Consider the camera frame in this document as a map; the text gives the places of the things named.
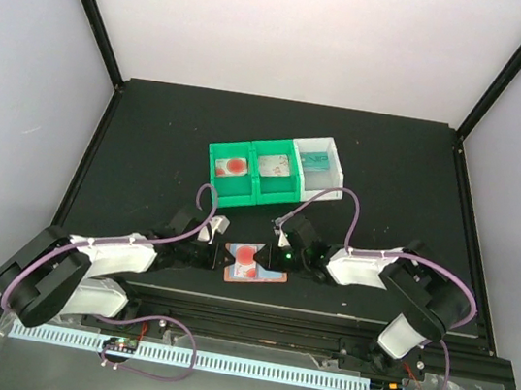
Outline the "red circle credit card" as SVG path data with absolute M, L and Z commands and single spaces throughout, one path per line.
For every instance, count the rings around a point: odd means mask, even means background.
M 229 251 L 236 258 L 235 264 L 230 266 L 228 275 L 231 279 L 250 280 L 257 279 L 258 268 L 253 255 L 258 244 L 232 244 Z

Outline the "pink leather card holder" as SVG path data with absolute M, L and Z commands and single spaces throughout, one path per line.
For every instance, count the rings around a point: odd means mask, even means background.
M 225 245 L 229 254 L 233 255 L 234 263 L 224 267 L 224 281 L 237 283 L 285 283 L 287 274 L 266 270 L 254 259 L 254 254 L 262 247 L 255 243 L 229 243 Z

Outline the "teal chip credit card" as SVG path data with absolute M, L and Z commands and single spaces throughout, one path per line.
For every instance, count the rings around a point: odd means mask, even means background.
M 330 168 L 330 158 L 326 151 L 301 152 L 300 157 L 305 172 L 326 172 Z

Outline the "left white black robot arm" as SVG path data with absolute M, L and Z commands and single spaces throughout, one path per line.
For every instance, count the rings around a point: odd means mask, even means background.
M 140 309 L 119 276 L 226 267 L 233 257 L 218 239 L 229 226 L 228 217 L 194 206 L 144 234 L 90 238 L 49 226 L 0 266 L 2 309 L 31 328 L 77 314 L 101 316 L 128 330 Z

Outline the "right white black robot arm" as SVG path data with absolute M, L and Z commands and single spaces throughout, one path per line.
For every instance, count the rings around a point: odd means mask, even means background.
M 433 261 L 433 252 L 422 242 L 388 250 L 327 244 L 301 214 L 277 226 L 278 241 L 263 244 L 254 254 L 259 266 L 303 273 L 316 283 L 381 289 L 399 308 L 373 341 L 342 347 L 373 374 L 395 374 L 412 350 L 443 340 L 476 316 L 470 288 Z

